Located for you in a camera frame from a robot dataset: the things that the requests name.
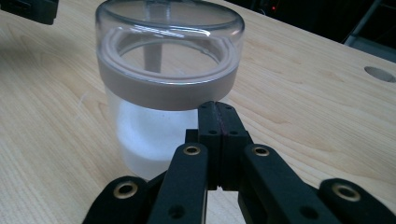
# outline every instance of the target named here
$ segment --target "light wood surface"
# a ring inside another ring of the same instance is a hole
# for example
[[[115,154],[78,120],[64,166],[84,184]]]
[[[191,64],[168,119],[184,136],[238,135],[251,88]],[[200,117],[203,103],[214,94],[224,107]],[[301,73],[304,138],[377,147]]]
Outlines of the light wood surface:
[[[95,56],[102,0],[60,1],[52,26],[0,11],[0,223],[80,223],[121,161]],[[215,1],[246,22],[230,93],[256,143],[308,184],[351,180],[396,212],[396,64]],[[236,193],[208,197],[207,223],[243,223]]]

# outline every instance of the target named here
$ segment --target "wood grain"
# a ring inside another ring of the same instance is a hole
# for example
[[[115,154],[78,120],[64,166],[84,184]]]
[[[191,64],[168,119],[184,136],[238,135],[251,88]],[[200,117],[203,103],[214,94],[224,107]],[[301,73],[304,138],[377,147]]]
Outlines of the wood grain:
[[[122,163],[95,57],[102,1],[60,1],[52,26],[0,11],[0,222],[80,223]],[[351,180],[396,212],[396,64],[231,4],[246,22],[230,102],[256,143],[315,187]],[[207,223],[241,223],[210,192]]]

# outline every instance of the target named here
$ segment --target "white substance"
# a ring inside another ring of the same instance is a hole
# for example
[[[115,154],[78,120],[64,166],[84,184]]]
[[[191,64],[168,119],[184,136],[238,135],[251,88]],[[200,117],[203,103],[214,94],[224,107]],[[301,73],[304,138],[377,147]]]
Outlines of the white substance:
[[[198,128],[197,110],[161,111],[120,100],[116,115],[122,157],[135,174],[152,179],[167,170],[186,129]]]

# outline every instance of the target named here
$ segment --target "clear plastic container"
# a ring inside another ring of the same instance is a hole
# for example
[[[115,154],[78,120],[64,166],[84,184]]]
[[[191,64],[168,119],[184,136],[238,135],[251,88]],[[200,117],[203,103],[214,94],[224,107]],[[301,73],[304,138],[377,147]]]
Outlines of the clear plastic container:
[[[96,10],[97,58],[122,156],[137,175],[165,171],[198,105],[233,87],[243,19],[203,1],[104,2]]]

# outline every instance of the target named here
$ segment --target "cylindrical container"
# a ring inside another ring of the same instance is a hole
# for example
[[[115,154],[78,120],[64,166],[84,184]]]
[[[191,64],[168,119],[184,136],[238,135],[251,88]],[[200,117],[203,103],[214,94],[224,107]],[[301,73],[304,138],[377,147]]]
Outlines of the cylindrical container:
[[[224,98],[243,19],[204,1],[112,0],[96,10],[97,58],[122,157],[137,175],[165,171],[198,105]]]

